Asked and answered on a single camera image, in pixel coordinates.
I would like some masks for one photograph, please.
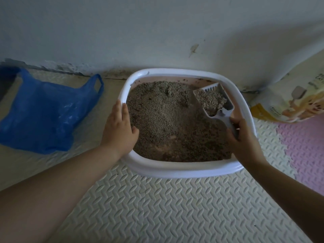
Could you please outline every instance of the white litter box rim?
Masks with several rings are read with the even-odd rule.
[[[143,69],[133,73],[125,82],[119,99],[122,103],[126,102],[131,85],[139,78],[151,76],[175,76],[191,78],[208,78],[211,81],[222,82],[222,85],[232,94],[240,108],[243,118],[251,128],[254,135],[256,130],[249,107],[242,94],[226,77],[205,71],[187,70],[187,69],[169,69],[169,68],[150,68]],[[122,157],[132,170],[140,175],[159,178],[198,178],[208,176],[219,176],[231,174],[243,169],[243,166],[237,161],[234,155],[231,159],[209,162],[166,162],[144,158],[132,150],[129,154]]]

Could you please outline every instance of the blue plastic bag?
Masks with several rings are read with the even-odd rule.
[[[104,85],[99,74],[80,88],[42,82],[26,69],[0,67],[0,80],[23,79],[10,112],[0,122],[0,143],[12,148],[50,154],[67,151],[72,132],[98,102]],[[99,79],[101,86],[94,88]]]

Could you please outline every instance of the white plastic scoop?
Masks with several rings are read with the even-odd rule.
[[[229,96],[227,95],[227,93],[225,92],[223,86],[220,83],[215,83],[197,90],[193,91],[193,94],[195,95],[195,98],[197,99],[197,101],[201,104],[201,102],[199,101],[199,99],[196,96],[196,93],[199,90],[204,90],[204,91],[216,91],[218,93],[220,93],[227,101],[224,104],[223,108],[217,110],[217,113],[215,116],[209,116],[209,114],[206,112],[205,108],[202,106],[202,109],[204,110],[205,114],[207,117],[209,118],[217,118],[219,120],[221,120],[226,127],[228,127],[229,129],[232,130],[234,136],[237,138],[238,137],[238,131],[237,129],[234,127],[234,125],[232,124],[232,122],[230,121],[229,117],[231,116],[233,110],[234,110],[234,105],[231,101],[231,99],[229,98]]]

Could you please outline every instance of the white wall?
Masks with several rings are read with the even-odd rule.
[[[323,8],[324,0],[0,0],[0,61],[115,76],[199,69],[262,86],[324,48]]]

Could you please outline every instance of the white foam mat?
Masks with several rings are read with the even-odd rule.
[[[80,86],[86,77],[30,70],[34,77]],[[0,190],[97,146],[124,81],[105,79],[105,91],[75,131],[69,152],[38,155],[0,145]],[[5,116],[13,86],[0,102]],[[256,120],[268,161],[295,171],[276,125]],[[203,179],[155,179],[118,163],[83,196],[49,242],[310,242],[246,171]]]

